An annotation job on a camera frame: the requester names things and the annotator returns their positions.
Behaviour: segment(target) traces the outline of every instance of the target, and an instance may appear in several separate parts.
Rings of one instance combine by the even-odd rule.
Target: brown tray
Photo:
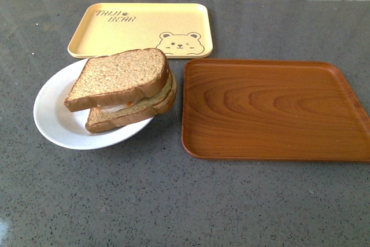
[[[370,161],[370,119],[331,64],[194,59],[183,98],[197,158]]]

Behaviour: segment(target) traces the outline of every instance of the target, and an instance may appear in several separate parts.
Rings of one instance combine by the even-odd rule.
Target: gray countertop
[[[97,150],[38,131],[40,88],[77,61],[67,45],[99,2],[196,2],[210,57],[315,60],[338,67],[370,112],[370,2],[0,0],[0,238],[3,246],[369,246],[366,163],[213,161],[181,142],[174,107]]]

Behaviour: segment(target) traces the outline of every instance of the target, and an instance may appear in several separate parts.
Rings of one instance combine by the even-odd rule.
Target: wooden tray
[[[148,47],[161,49],[168,58],[208,56],[213,45],[207,8],[196,3],[94,4],[68,52],[88,58]]]
[[[197,158],[370,161],[370,119],[331,64],[195,59],[183,98]]]

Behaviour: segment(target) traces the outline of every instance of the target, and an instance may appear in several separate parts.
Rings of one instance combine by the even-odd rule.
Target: whole wheat bread
[[[136,49],[89,58],[64,101],[75,112],[156,95],[165,85],[169,66],[159,49]]]
[[[135,105],[117,112],[107,113],[101,107],[90,109],[85,128],[91,133],[98,133],[137,123],[159,113],[165,113],[172,107],[176,92],[176,80],[170,71],[166,85],[151,98],[142,98]]]

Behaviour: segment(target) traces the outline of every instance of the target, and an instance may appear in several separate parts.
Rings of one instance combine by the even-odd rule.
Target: bear face
[[[185,56],[189,54],[201,54],[204,51],[199,39],[199,33],[191,32],[188,34],[173,34],[163,32],[160,35],[161,41],[156,48],[162,50],[165,54]]]

